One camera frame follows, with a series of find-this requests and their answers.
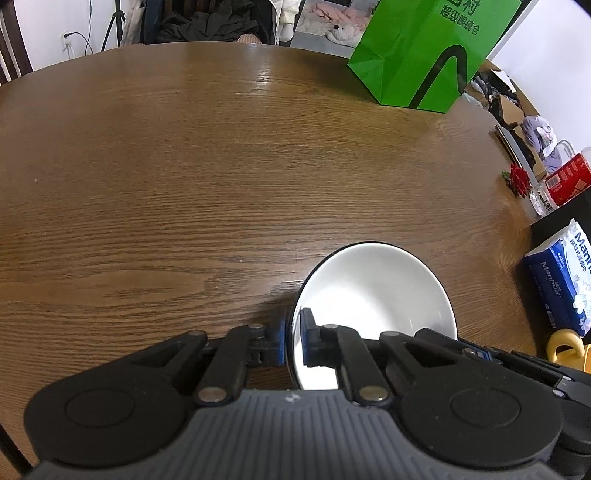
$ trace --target wooden table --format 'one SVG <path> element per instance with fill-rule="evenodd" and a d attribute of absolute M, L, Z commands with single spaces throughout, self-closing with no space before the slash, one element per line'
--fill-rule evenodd
<path fill-rule="evenodd" d="M 495 124 L 463 100 L 379 106 L 344 59 L 244 44 L 125 47 L 3 86 L 0 422 L 34 460 L 22 413 L 44 385 L 270 320 L 367 239 L 428 264 L 460 335 L 535 352 L 548 321 L 515 272 L 532 210 Z"/>

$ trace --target plastic bottle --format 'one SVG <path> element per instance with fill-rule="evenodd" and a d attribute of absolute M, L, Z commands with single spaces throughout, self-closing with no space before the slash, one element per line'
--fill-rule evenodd
<path fill-rule="evenodd" d="M 531 189 L 530 200 L 538 215 L 544 216 L 564 205 L 591 186 L 591 147 L 562 165 Z"/>

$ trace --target white bowl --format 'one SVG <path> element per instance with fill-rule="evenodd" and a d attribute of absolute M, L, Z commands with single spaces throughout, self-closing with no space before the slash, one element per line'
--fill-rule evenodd
<path fill-rule="evenodd" d="M 379 242 L 349 245 L 325 258 L 302 286 L 291 318 L 290 370 L 304 390 L 338 388 L 335 371 L 304 365 L 299 313 L 312 309 L 316 325 L 354 328 L 378 340 L 387 330 L 414 335 L 428 327 L 457 339 L 452 305 L 437 277 L 406 250 Z"/>

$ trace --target white wall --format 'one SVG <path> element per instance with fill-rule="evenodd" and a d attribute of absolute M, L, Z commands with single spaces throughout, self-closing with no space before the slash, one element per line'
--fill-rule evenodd
<path fill-rule="evenodd" d="M 121 10 L 126 14 L 130 3 L 130 0 L 121 0 Z M 14 0 L 14 6 L 33 70 L 69 59 L 68 52 L 62 51 L 60 39 L 65 32 L 78 31 L 88 38 L 89 0 Z M 92 0 L 90 45 L 95 53 L 102 47 L 114 11 L 114 0 Z M 76 57 L 83 56 L 84 39 L 80 35 L 72 35 L 69 39 Z M 116 46 L 117 35 L 113 25 L 106 49 Z"/>
<path fill-rule="evenodd" d="M 573 0 L 539 0 L 505 40 L 490 60 L 515 80 L 559 140 L 578 151 L 591 146 L 591 17 Z"/>

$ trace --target wooden chair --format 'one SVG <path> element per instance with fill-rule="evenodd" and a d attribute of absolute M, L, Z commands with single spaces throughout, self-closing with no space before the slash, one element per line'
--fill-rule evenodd
<path fill-rule="evenodd" d="M 31 73 L 31 62 L 18 26 L 14 0 L 0 2 L 0 85 Z"/>

